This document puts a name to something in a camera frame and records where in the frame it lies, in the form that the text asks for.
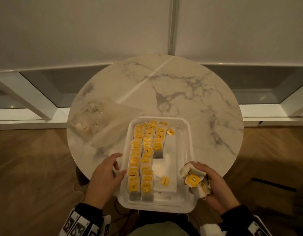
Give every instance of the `marble table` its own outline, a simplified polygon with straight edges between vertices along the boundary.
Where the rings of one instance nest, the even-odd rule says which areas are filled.
[[[193,61],[152,54],[125,59],[94,75],[77,94],[68,120],[87,102],[109,97],[139,107],[146,116],[186,119],[192,131],[195,161],[225,175],[234,163],[243,139],[239,104],[227,84]],[[122,152],[125,138],[104,154],[67,129],[71,154],[87,178],[105,155]]]

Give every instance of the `sleeve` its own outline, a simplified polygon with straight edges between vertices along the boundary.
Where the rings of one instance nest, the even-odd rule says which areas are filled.
[[[223,230],[230,235],[271,236],[265,225],[245,205],[227,211],[221,218]]]
[[[71,211],[59,236],[100,235],[104,220],[102,210],[84,203],[79,203],[75,209]]]

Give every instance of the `plastic container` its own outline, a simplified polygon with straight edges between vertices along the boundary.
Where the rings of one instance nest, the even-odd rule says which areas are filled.
[[[131,141],[134,136],[133,131],[135,125],[149,122],[150,120],[167,122],[168,128],[172,128],[175,131],[174,135],[170,136],[167,134],[165,137],[163,158],[153,159],[154,200],[150,202],[129,200],[127,175],[121,183],[118,200],[123,207],[129,209],[188,213],[195,208],[197,198],[189,193],[188,186],[183,184],[183,178],[179,174],[179,170],[185,163],[194,160],[191,129],[185,119],[173,117],[139,117],[130,122],[123,151],[121,170],[127,169],[129,165]],[[162,176],[170,178],[169,186],[161,184]]]

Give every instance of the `herringbone floor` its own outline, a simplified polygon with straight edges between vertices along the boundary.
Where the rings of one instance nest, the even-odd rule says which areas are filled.
[[[303,127],[244,129],[240,154],[225,176],[250,209],[263,206],[292,214],[294,193],[252,182],[252,177],[299,187],[303,183]],[[75,181],[66,130],[0,131],[0,236],[57,235],[70,209],[81,199],[81,193],[72,191]],[[104,210],[112,220],[122,217],[115,211],[114,200]],[[117,208],[129,212],[118,203]],[[202,200],[191,214],[196,227],[220,220]],[[136,217],[137,213],[131,216],[127,230]],[[125,221],[113,223],[110,235]],[[273,235],[296,235],[286,226],[265,223]]]

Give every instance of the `plastic bag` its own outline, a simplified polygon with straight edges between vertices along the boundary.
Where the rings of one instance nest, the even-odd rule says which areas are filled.
[[[88,102],[68,122],[68,127],[87,144],[104,151],[126,135],[130,121],[142,114],[141,109],[100,98]]]

